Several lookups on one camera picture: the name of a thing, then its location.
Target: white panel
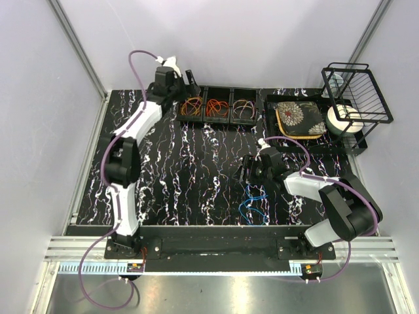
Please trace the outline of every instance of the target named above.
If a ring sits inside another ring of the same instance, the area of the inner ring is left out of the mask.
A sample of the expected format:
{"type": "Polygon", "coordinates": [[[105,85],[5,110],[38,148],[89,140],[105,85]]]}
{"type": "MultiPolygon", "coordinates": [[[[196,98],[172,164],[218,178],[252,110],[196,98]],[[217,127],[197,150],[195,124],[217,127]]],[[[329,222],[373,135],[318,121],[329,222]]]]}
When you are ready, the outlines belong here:
{"type": "Polygon", "coordinates": [[[0,1],[2,313],[26,313],[100,99],[46,1],[0,1]]]}
{"type": "Polygon", "coordinates": [[[369,147],[357,158],[365,184],[383,211],[380,230],[393,237],[417,309],[418,14],[417,0],[394,1],[361,58],[370,63],[394,122],[368,135],[369,147]]]}
{"type": "MultiPolygon", "coordinates": [[[[317,87],[348,61],[379,0],[61,0],[108,90],[137,88],[133,48],[176,55],[199,84],[317,87]]],[[[149,56],[135,64],[148,84],[149,56]]]]}

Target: reflective surface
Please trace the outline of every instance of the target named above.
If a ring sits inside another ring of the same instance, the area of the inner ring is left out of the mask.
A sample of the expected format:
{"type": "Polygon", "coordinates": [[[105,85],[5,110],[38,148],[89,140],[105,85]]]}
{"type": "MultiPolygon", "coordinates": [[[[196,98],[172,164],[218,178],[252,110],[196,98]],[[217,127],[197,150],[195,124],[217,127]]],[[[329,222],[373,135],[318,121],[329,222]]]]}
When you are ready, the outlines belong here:
{"type": "MultiPolygon", "coordinates": [[[[326,265],[326,275],[338,266],[326,265]]],[[[92,291],[111,276],[85,275],[92,291]]],[[[378,265],[350,264],[328,283],[286,283],[268,277],[143,276],[134,281],[137,293],[118,313],[395,313],[384,274],[378,265]]],[[[130,295],[122,282],[114,282],[92,294],[95,301],[117,306],[130,295]]],[[[76,275],[58,275],[48,313],[103,313],[82,296],[76,275]]]]}

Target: purple cable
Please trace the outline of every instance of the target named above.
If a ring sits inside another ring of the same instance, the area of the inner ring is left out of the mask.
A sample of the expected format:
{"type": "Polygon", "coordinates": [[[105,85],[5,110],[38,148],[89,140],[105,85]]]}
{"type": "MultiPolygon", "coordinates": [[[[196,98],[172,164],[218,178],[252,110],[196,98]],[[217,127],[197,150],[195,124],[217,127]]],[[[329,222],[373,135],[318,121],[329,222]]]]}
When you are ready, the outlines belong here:
{"type": "MultiPolygon", "coordinates": [[[[312,179],[312,180],[317,180],[317,181],[327,181],[327,182],[330,182],[330,183],[335,183],[335,184],[337,184],[337,185],[339,185],[339,186],[347,189],[353,195],[355,195],[356,197],[358,197],[365,204],[365,206],[367,206],[368,210],[371,212],[371,215],[373,216],[373,221],[374,221],[374,227],[373,227],[373,229],[369,233],[365,234],[365,236],[371,236],[371,235],[373,235],[376,232],[376,230],[378,228],[377,216],[376,216],[375,210],[373,209],[373,207],[367,201],[366,198],[364,198],[358,191],[354,190],[352,187],[350,187],[347,184],[344,184],[343,182],[340,182],[338,180],[334,180],[332,178],[320,177],[320,176],[317,176],[317,175],[309,175],[309,174],[303,173],[303,170],[305,170],[310,165],[310,154],[308,153],[307,149],[304,146],[302,146],[299,142],[297,142],[296,140],[290,139],[290,138],[284,137],[284,136],[271,136],[271,137],[267,137],[267,138],[265,138],[263,140],[264,141],[269,141],[269,140],[272,140],[272,139],[285,139],[286,141],[293,142],[294,144],[296,144],[298,147],[300,147],[304,151],[304,153],[305,153],[305,155],[307,157],[307,162],[306,162],[306,164],[299,171],[301,177],[305,177],[307,179],[312,179]]],[[[337,273],[335,273],[333,276],[324,278],[321,281],[329,281],[329,280],[332,280],[332,279],[338,277],[348,267],[348,264],[349,264],[349,260],[350,259],[351,259],[351,244],[350,244],[350,242],[348,242],[348,257],[347,257],[347,259],[346,259],[345,264],[343,265],[343,267],[337,273]]],[[[303,283],[304,281],[287,281],[287,282],[299,282],[299,283],[303,283]]]]}
{"type": "MultiPolygon", "coordinates": [[[[105,176],[105,164],[106,164],[106,161],[107,161],[107,159],[109,157],[109,154],[111,152],[111,149],[112,149],[113,145],[128,131],[129,128],[131,128],[131,126],[138,120],[138,118],[143,114],[144,110],[147,108],[147,95],[145,94],[144,85],[143,85],[141,79],[139,78],[138,73],[137,73],[134,65],[132,64],[132,55],[135,54],[135,53],[148,54],[148,55],[152,56],[154,59],[157,59],[157,57],[154,54],[152,54],[151,52],[145,51],[145,50],[133,50],[128,55],[128,63],[130,64],[131,70],[132,70],[134,76],[136,77],[136,79],[137,79],[137,81],[139,83],[139,87],[141,89],[141,94],[143,96],[143,108],[141,108],[140,112],[138,112],[138,114],[136,115],[136,117],[127,125],[126,129],[125,130],[122,130],[117,136],[115,136],[115,138],[110,142],[110,144],[108,145],[108,147],[105,150],[105,153],[103,154],[103,158],[102,158],[102,161],[100,163],[100,178],[101,178],[102,183],[106,187],[113,188],[113,190],[115,192],[117,191],[117,188],[115,186],[111,185],[111,183],[109,183],[109,181],[106,179],[106,176],[105,176]]],[[[107,309],[107,310],[111,310],[111,311],[120,310],[120,309],[126,307],[131,302],[131,299],[134,296],[134,284],[131,281],[128,281],[130,283],[130,285],[131,285],[131,295],[130,295],[129,299],[124,304],[122,304],[120,306],[115,306],[115,307],[101,305],[101,304],[97,303],[96,301],[94,301],[93,299],[91,299],[91,297],[89,297],[89,294],[87,293],[87,291],[86,291],[86,289],[84,288],[84,285],[83,285],[81,270],[82,270],[83,262],[86,259],[87,255],[89,254],[89,252],[100,241],[102,241],[103,239],[106,239],[111,234],[113,234],[114,232],[116,232],[116,230],[120,226],[121,210],[120,210],[119,194],[117,194],[116,199],[117,199],[117,213],[118,213],[118,217],[114,217],[114,219],[117,221],[117,225],[111,231],[109,231],[107,234],[101,236],[99,239],[97,239],[95,242],[93,242],[93,244],[86,250],[86,252],[83,254],[83,256],[82,256],[82,258],[80,260],[79,271],[78,271],[78,276],[79,276],[79,281],[80,281],[80,289],[81,289],[81,292],[83,293],[83,296],[91,304],[96,305],[98,308],[100,308],[100,309],[107,309]]]]}

